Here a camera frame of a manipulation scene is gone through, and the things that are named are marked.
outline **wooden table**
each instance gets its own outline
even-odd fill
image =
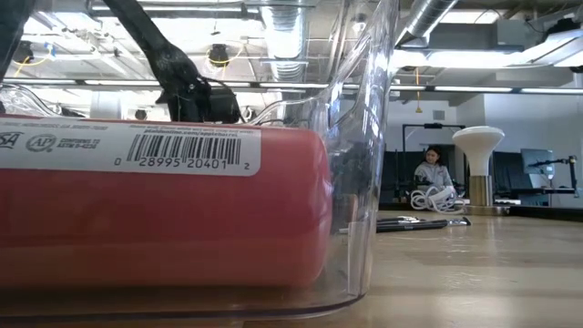
[[[380,217],[403,214],[382,212]],[[433,213],[414,215],[441,218]],[[583,224],[512,217],[470,219],[471,227],[377,234],[367,296],[348,309],[320,318],[34,326],[583,327]],[[0,312],[3,305],[6,302],[0,303]]]

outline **person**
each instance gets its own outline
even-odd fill
[[[415,169],[415,181],[429,183],[437,188],[453,186],[447,167],[441,160],[441,148],[430,146],[425,152],[425,160]]]

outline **fluorescent light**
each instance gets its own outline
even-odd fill
[[[427,66],[427,58],[417,51],[394,50],[390,64],[395,68],[424,67]]]
[[[583,66],[583,51],[555,64],[556,67],[580,67]]]
[[[436,51],[427,58],[430,67],[502,68],[514,64],[514,54],[496,51]]]
[[[213,6],[186,6],[186,5],[143,5],[144,11],[209,11],[209,12],[240,12],[240,8],[236,6],[220,7],[220,3],[213,3]],[[106,5],[94,5],[91,7],[93,11],[109,11]],[[249,13],[257,14],[259,10],[256,8],[249,8]]]
[[[424,91],[425,86],[391,86],[391,91]]]
[[[530,47],[529,49],[517,54],[517,61],[513,64],[534,64],[538,60],[544,58],[545,56],[552,54],[562,46],[573,41],[574,38],[563,38],[563,39],[552,39],[547,40],[544,43]]]
[[[72,79],[51,79],[51,78],[11,78],[4,79],[6,84],[21,84],[29,86],[52,86],[52,85],[70,85],[75,84]]]
[[[251,83],[249,83],[249,82],[228,82],[228,81],[225,81],[223,83],[229,87],[251,87]],[[211,87],[221,87],[221,85],[217,82],[210,82],[210,86]]]
[[[494,24],[496,20],[503,15],[506,10],[494,11],[484,11],[482,9],[472,10],[450,10],[444,16],[444,18],[439,21],[439,24]]]
[[[50,34],[52,30],[40,22],[38,22],[33,17],[28,18],[25,23],[25,33],[29,35],[47,35]]]
[[[276,87],[302,87],[302,88],[326,88],[327,84],[323,83],[285,83],[285,82],[263,82],[260,83],[261,87],[265,88],[276,88]]]
[[[86,80],[91,86],[159,87],[158,81],[147,80]]]
[[[547,88],[547,87],[539,87],[539,88],[523,88],[520,90],[521,93],[524,94],[543,94],[543,95],[582,95],[583,96],[583,88],[565,88],[565,87],[556,87],[556,88]]]
[[[512,91],[512,87],[435,87],[435,91],[508,93]]]

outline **white cable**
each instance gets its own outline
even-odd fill
[[[453,187],[445,187],[439,190],[436,186],[430,187],[426,192],[415,190],[411,193],[411,207],[415,210],[434,210],[442,214],[459,215],[465,210],[453,210],[457,194]]]

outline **barcode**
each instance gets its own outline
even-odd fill
[[[240,164],[240,138],[155,136],[138,134],[128,151],[128,161],[144,158],[219,159]]]

